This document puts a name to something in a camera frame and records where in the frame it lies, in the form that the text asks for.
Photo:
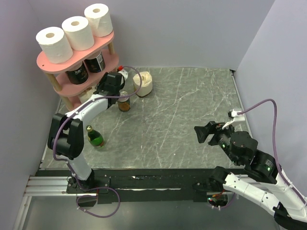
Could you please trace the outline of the beige paper roll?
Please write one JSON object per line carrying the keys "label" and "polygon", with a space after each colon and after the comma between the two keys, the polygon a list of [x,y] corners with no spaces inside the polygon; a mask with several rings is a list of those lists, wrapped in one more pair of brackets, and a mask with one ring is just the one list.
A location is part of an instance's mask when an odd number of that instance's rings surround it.
{"label": "beige paper roll", "polygon": [[138,74],[136,74],[132,80],[134,90],[137,91],[140,88],[136,94],[142,98],[151,93],[153,89],[153,79],[148,71],[140,72],[140,75],[142,77],[142,84],[140,84],[140,77]]}

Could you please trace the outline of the black paper roll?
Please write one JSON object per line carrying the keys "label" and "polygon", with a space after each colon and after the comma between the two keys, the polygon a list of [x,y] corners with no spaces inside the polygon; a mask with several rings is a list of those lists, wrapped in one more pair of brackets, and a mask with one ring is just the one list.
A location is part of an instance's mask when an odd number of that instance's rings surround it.
{"label": "black paper roll", "polygon": [[83,84],[88,80],[88,72],[83,62],[78,63],[65,73],[70,83],[75,85]]}

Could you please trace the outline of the white paper roll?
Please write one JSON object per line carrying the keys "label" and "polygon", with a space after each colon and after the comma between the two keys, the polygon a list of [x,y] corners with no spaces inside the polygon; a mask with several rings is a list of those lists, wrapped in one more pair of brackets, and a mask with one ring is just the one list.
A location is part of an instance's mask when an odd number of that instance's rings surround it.
{"label": "white paper roll", "polygon": [[85,17],[70,17],[61,26],[73,50],[84,51],[94,45],[92,30]]}
{"label": "white paper roll", "polygon": [[49,62],[53,64],[64,63],[73,55],[69,41],[59,27],[45,28],[39,31],[35,38]]}
{"label": "white paper roll", "polygon": [[109,8],[105,4],[96,3],[88,6],[84,10],[84,15],[94,36],[105,37],[113,32]]}

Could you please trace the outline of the printed paper roll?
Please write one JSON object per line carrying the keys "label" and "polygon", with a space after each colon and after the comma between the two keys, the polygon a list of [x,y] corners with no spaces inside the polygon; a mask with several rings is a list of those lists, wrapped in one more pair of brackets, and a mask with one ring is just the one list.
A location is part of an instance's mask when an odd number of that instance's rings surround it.
{"label": "printed paper roll", "polygon": [[91,100],[91,97],[93,95],[93,93],[96,91],[95,87],[90,87],[87,88],[85,91],[83,91],[82,93],[80,93],[78,95],[78,98],[80,100],[80,103],[83,104],[85,102],[87,102],[88,100]]}

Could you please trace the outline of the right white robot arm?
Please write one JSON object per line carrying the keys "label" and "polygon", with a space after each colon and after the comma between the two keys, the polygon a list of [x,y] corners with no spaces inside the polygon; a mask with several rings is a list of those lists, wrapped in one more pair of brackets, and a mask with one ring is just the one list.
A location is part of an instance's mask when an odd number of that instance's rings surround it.
{"label": "right white robot arm", "polygon": [[235,131],[232,125],[210,121],[205,126],[195,126],[199,143],[204,143],[209,135],[210,146],[219,146],[234,165],[244,166],[244,173],[266,188],[262,190],[234,173],[217,166],[208,179],[198,183],[209,191],[228,190],[257,204],[275,222],[286,230],[305,230],[307,228],[307,201],[283,175],[276,159],[261,150],[258,142],[246,131]]}

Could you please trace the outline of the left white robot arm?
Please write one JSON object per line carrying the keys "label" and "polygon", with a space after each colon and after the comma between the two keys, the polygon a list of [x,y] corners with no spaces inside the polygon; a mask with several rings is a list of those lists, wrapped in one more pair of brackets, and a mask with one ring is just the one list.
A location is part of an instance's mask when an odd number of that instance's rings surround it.
{"label": "left white robot arm", "polygon": [[94,171],[82,154],[83,132],[97,115],[116,103],[125,80],[120,72],[105,73],[90,99],[76,109],[66,114],[57,113],[52,118],[47,146],[53,150],[54,160],[67,164],[78,187],[85,193],[94,189],[95,180]]}

